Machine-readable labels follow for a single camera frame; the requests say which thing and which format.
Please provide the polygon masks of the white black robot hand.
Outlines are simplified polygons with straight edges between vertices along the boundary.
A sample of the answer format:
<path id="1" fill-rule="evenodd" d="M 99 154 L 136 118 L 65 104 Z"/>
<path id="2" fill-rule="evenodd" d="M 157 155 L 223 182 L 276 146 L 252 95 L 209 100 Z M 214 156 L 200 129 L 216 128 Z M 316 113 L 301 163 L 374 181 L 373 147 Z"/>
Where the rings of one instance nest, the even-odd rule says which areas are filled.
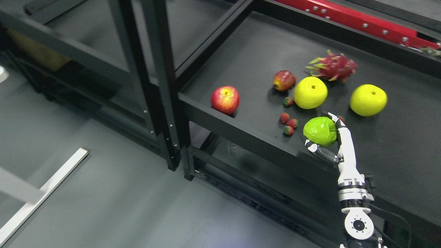
<path id="1" fill-rule="evenodd" d="M 337 154 L 334 154 L 304 135 L 302 142 L 307 151 L 325 162 L 336 164 L 343 179 L 361 178 L 361 173 L 357 170 L 356 153 L 350 130 L 339 116 L 331 112 L 323 112 L 322 115 L 332 120 L 336 126 L 339 150 Z"/>

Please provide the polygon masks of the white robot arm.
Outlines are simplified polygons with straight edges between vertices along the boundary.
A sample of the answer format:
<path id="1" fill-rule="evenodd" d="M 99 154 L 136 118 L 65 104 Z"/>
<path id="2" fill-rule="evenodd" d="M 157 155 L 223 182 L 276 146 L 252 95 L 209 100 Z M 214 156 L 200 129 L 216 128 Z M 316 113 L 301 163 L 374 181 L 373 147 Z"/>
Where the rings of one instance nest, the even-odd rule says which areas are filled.
<path id="1" fill-rule="evenodd" d="M 345 239 L 340 248 L 386 248 L 371 219 L 370 204 L 374 202 L 376 188 L 373 175 L 361 174 L 360 178 L 346 178 L 338 183 L 338 196 Z"/>

